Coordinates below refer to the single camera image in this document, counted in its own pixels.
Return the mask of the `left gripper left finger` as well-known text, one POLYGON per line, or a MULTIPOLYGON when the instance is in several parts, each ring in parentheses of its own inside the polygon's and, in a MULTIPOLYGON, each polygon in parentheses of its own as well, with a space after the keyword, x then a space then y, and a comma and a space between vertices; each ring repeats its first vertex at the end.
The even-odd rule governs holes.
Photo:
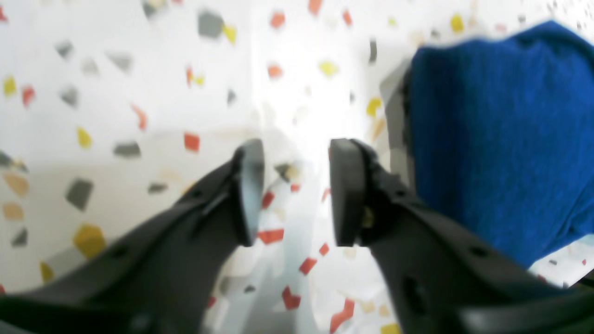
POLYGON ((253 245, 265 179, 259 139, 172 207, 52 283, 1 298, 3 334, 197 334, 221 266, 253 245))

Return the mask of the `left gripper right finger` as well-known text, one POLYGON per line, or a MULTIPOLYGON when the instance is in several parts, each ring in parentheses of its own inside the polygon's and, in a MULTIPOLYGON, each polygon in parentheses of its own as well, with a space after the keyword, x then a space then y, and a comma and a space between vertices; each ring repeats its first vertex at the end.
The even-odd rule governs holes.
POLYGON ((404 334, 593 332, 592 290, 520 268, 424 205, 367 144, 331 140, 329 179, 336 244, 369 249, 404 334))

